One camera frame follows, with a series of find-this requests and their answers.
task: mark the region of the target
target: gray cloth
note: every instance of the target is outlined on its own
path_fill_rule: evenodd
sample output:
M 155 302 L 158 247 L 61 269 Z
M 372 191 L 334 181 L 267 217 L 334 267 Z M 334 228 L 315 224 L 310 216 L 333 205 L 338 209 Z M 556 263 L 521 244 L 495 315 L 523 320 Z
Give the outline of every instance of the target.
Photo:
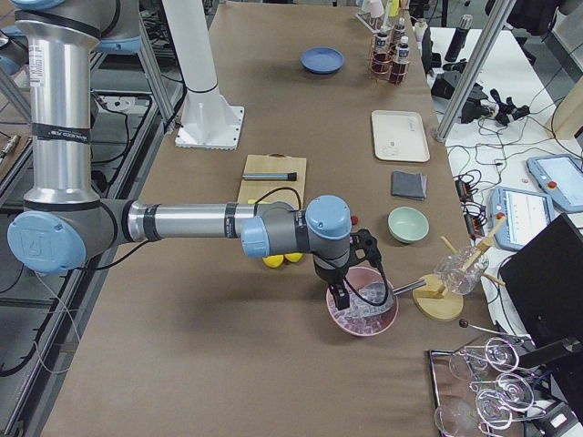
M 421 173 L 407 173 L 396 170 L 391 176 L 391 194 L 398 198 L 424 200 L 427 191 L 427 177 Z

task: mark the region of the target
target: black bag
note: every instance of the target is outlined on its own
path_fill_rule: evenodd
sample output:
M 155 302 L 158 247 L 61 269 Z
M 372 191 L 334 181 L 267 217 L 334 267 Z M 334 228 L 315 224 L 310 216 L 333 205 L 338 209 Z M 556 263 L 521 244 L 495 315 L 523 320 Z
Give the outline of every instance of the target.
M 495 0 L 488 0 L 486 13 L 490 14 Z M 555 24 L 555 14 L 562 0 L 517 0 L 507 22 L 526 29 L 531 35 L 543 35 Z

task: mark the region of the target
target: white tray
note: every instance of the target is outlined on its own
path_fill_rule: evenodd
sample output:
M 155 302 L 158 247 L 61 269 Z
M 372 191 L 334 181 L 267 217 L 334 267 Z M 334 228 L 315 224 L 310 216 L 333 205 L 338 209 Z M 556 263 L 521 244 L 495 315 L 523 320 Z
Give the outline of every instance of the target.
M 429 148 L 416 112 L 373 111 L 374 154 L 385 161 L 426 162 Z

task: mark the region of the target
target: blue plate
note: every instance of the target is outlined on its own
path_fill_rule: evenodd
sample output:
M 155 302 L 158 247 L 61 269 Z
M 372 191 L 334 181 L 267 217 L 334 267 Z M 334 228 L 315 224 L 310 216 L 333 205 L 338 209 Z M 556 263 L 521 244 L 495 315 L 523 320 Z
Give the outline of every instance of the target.
M 314 47 L 303 52 L 302 65 L 317 75 L 329 75 L 340 70 L 344 56 L 329 47 Z

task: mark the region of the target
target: black monitor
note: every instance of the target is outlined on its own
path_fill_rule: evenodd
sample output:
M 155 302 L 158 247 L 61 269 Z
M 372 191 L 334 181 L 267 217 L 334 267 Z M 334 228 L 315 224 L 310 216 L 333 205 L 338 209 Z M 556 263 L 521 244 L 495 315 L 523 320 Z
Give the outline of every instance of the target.
M 565 338 L 583 342 L 583 236 L 566 214 L 502 266 L 500 275 L 537 348 Z M 583 422 L 583 353 L 547 366 Z

